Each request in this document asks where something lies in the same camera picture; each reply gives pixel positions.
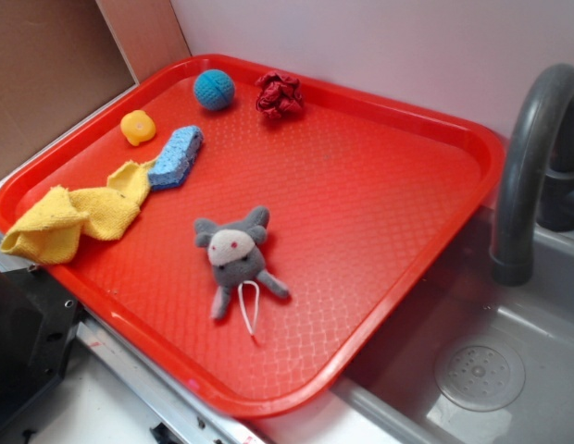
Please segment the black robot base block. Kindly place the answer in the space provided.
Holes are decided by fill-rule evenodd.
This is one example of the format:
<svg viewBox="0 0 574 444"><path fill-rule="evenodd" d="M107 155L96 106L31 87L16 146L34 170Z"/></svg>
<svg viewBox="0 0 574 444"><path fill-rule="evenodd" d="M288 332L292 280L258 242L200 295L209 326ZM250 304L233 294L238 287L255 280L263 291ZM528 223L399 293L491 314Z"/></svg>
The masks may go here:
<svg viewBox="0 0 574 444"><path fill-rule="evenodd" d="M44 269L0 271L0 435L64 378L78 313Z"/></svg>

